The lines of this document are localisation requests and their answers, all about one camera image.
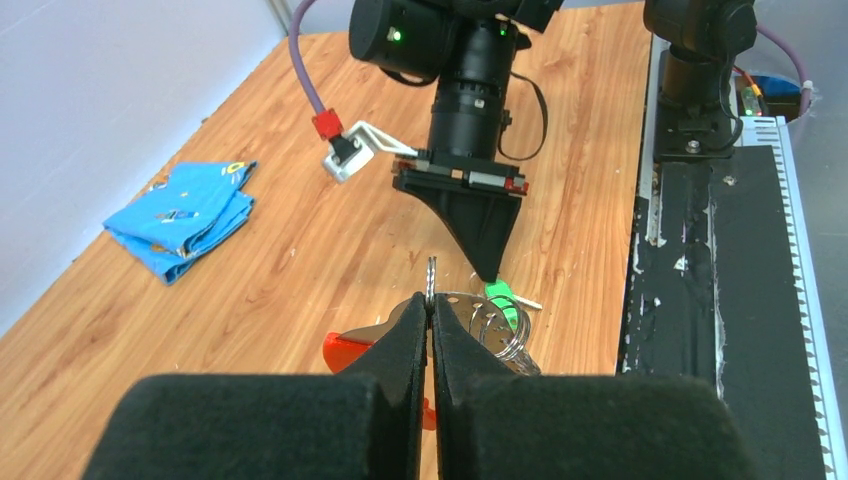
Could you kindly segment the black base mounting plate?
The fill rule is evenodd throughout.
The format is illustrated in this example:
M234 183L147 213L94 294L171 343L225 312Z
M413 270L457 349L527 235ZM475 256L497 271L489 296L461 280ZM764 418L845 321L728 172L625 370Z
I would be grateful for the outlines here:
M764 479L843 479L833 385L789 129L749 117L727 159L646 146L618 369L710 384Z

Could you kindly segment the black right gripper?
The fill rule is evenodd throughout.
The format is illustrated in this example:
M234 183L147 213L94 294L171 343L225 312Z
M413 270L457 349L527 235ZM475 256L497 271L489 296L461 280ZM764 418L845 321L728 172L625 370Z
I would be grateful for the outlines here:
M524 196L530 187L519 168L474 157L417 150L415 155L395 155L392 172L404 171L448 179L396 178L394 188L430 208L478 277L487 283L495 282L522 205L520 197L510 194Z

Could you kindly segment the blue folded cloth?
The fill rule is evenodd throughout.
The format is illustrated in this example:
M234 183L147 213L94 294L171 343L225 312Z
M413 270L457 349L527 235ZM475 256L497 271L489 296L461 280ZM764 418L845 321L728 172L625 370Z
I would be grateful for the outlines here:
M179 163L103 227L171 285L247 222L254 198L242 188L257 166L256 161Z

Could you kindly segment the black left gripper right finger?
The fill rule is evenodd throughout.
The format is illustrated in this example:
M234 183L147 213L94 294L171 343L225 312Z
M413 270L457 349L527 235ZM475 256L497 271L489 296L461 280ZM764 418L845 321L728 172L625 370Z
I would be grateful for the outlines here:
M689 377L538 376L543 431L437 429L443 479L752 479L727 407Z

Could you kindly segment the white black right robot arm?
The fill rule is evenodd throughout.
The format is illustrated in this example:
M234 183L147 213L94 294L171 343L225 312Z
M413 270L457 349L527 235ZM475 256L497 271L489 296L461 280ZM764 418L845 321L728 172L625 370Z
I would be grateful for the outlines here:
M393 185L443 222L478 277L497 279L529 185L502 149L513 61L556 1L358 1L349 49L393 80L434 85L427 144L397 156ZM695 120L726 107L739 54L757 36L750 1L648 1L646 29L669 43L663 99Z

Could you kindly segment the metal keyring plate with spring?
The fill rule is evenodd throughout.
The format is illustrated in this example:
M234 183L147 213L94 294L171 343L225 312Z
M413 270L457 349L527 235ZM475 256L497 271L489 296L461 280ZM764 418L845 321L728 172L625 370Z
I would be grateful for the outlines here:
M451 424L500 436L543 431L540 370L519 333L486 297L435 292L435 273L429 259L424 293L386 322L327 335L333 377L316 403L322 418L404 433Z

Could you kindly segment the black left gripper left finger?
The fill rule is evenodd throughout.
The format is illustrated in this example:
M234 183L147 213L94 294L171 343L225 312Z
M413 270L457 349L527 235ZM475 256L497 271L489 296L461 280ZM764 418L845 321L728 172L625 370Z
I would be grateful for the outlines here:
M158 374L121 398L87 479L414 479L427 301L335 375Z

